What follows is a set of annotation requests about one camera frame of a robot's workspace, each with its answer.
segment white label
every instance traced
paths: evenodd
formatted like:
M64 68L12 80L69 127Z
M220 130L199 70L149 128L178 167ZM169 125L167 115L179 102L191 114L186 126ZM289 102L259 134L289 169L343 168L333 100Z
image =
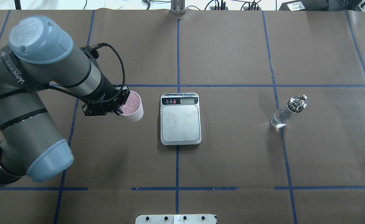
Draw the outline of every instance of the white label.
M290 3L290 4L288 4L288 7L289 7L290 11L297 11L297 10L305 9L302 2Z

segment gray robot arm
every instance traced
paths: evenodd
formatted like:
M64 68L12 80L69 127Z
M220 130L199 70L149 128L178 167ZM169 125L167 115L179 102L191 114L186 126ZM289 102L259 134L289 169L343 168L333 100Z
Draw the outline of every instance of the gray robot arm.
M112 85L99 70L96 49L103 45L79 48L44 16L27 17L11 30L9 44L0 51L0 130L5 137L0 141L0 187L24 175L42 182L73 163L66 140L36 93L57 89L49 82L82 99L86 116L122 113L119 107L129 90L124 81Z

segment pink cup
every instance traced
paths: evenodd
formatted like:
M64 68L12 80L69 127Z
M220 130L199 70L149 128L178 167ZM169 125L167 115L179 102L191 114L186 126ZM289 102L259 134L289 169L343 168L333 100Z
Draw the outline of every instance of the pink cup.
M130 91L126 104L121 106L120 109L123 111L121 115L130 121L139 121L144 116L141 97L134 91Z

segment digital scale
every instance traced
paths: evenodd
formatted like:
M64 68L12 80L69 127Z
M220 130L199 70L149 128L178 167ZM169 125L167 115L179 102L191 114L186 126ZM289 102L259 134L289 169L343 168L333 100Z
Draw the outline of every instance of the digital scale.
M160 104L163 145L195 145L201 142L198 94L166 93L161 96Z

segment light blue joint cap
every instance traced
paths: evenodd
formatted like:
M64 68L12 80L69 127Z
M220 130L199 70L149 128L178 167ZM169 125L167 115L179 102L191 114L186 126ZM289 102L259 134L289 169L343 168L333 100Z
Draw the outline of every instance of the light blue joint cap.
M70 167L74 157L66 139L57 141L46 149L27 169L27 176L34 182L48 180Z
M45 65L67 57L72 52L73 40L52 19L30 16L12 28L8 45L20 59Z

